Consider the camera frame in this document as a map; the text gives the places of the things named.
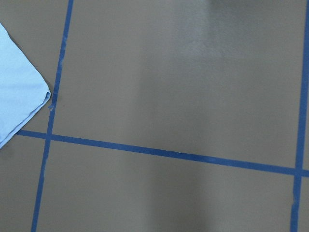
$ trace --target light blue cloth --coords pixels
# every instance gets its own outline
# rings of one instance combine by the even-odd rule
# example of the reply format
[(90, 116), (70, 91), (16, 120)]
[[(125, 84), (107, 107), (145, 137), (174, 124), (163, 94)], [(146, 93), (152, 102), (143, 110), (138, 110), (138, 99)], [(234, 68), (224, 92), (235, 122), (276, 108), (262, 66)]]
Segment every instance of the light blue cloth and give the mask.
[(49, 98), (42, 76), (0, 24), (0, 148)]

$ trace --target floor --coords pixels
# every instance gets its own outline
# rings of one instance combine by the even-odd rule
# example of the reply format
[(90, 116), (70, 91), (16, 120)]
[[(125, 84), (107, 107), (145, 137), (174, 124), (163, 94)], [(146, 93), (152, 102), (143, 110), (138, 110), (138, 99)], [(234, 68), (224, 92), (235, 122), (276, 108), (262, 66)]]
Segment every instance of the floor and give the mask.
[(0, 0), (53, 91), (0, 150), (0, 231), (309, 231), (306, 3)]

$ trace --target gray floor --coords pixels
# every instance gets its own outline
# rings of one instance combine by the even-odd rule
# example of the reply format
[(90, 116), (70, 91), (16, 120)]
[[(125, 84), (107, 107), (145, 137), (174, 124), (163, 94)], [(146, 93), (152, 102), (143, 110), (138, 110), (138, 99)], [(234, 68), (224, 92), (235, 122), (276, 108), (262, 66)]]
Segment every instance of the gray floor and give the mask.
[[(52, 90), (67, 2), (0, 6)], [(294, 167), (305, 13), (305, 0), (76, 0), (53, 134)], [(46, 133), (49, 105), (23, 130)], [(43, 149), (17, 135), (0, 150), (1, 232), (30, 231)], [(303, 178), (299, 232), (308, 192)], [(292, 203), (292, 175), (52, 141), (37, 231), (288, 232)]]

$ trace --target blue painter's tape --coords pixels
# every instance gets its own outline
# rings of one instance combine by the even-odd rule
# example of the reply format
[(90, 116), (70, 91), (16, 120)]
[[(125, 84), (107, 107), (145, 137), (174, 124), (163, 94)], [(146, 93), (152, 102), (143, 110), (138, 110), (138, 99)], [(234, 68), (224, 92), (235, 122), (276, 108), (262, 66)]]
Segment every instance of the blue painter's tape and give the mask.
[(34, 131), (29, 131), (29, 130), (19, 130), (16, 134), (28, 136), (28, 137), (33, 137), (33, 138), (38, 138), (38, 139), (45, 139), (46, 138), (45, 133), (34, 132)]
[(202, 156), (202, 155), (181, 153), (181, 152), (175, 152), (175, 151), (165, 151), (165, 150), (147, 148), (147, 147), (141, 147), (141, 146), (116, 144), (116, 143), (109, 143), (109, 142), (103, 142), (103, 141), (97, 141), (97, 140), (55, 135), (55, 134), (52, 135), (52, 140), (66, 142), (66, 143), (97, 146), (97, 147), (103, 147), (103, 148), (109, 148), (109, 149), (115, 149), (115, 150), (123, 150), (123, 151), (137, 152), (137, 153), (143, 153), (143, 154), (150, 154), (150, 155), (155, 155), (155, 156), (170, 157), (170, 158), (176, 158), (176, 159), (182, 159), (182, 160), (185, 159), (185, 160), (192, 160), (192, 161), (198, 161), (198, 162), (204, 162), (204, 163), (212, 163), (212, 164), (239, 167), (239, 168), (245, 168), (245, 169), (266, 171), (266, 172), (272, 172), (272, 173), (280, 173), (280, 174), (288, 174), (288, 175), (295, 174), (294, 168), (239, 161), (239, 160), (233, 160), (233, 159), (231, 160), (223, 159), (223, 158), (217, 158), (217, 157), (211, 157), (211, 156)]
[(298, 211), (300, 204), (301, 179), (303, 172), (304, 147), (306, 136), (307, 102), (308, 102), (308, 77), (309, 77), (309, 1), (306, 7), (305, 38), (303, 53), (303, 71), (300, 90), (298, 134), (295, 159), (295, 176), (293, 185), (294, 202), (291, 210), (290, 231), (298, 230)]
[(33, 212), (33, 218), (32, 218), (31, 232), (36, 232), (37, 225), (38, 225), (42, 191), (43, 191), (43, 186), (44, 186), (44, 173), (45, 173), (46, 162), (47, 162), (48, 154), (49, 154), (51, 135), (53, 131), (56, 104), (57, 104), (57, 99), (58, 99), (58, 91), (60, 87), (60, 80), (61, 80), (61, 74), (62, 74), (62, 63), (63, 63), (63, 59), (65, 55), (67, 38), (69, 34), (73, 2), (74, 0), (69, 0), (68, 2), (67, 15), (66, 15), (66, 20), (65, 20), (65, 25), (64, 25), (63, 35), (62, 35), (62, 43), (61, 43), (58, 67), (57, 67), (57, 72), (56, 72), (55, 87), (53, 91), (53, 99), (52, 99), (53, 110), (51, 110), (49, 114), (48, 127), (47, 127), (47, 133), (46, 133), (45, 145), (44, 145), (44, 153), (43, 153), (43, 159), (42, 159), (42, 165), (41, 165), (41, 171), (40, 171), (40, 177), (39, 177), (39, 183), (38, 183), (38, 189), (37, 189), (37, 196), (35, 200), (34, 212)]

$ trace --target painted concrete floor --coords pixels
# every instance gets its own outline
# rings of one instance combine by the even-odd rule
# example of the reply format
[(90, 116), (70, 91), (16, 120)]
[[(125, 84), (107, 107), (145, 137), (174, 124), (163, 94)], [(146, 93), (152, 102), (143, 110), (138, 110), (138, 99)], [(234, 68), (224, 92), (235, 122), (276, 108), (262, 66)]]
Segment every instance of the painted concrete floor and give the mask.
[(305, 0), (71, 3), (0, 0), (59, 88), (0, 150), (1, 232), (309, 231)]

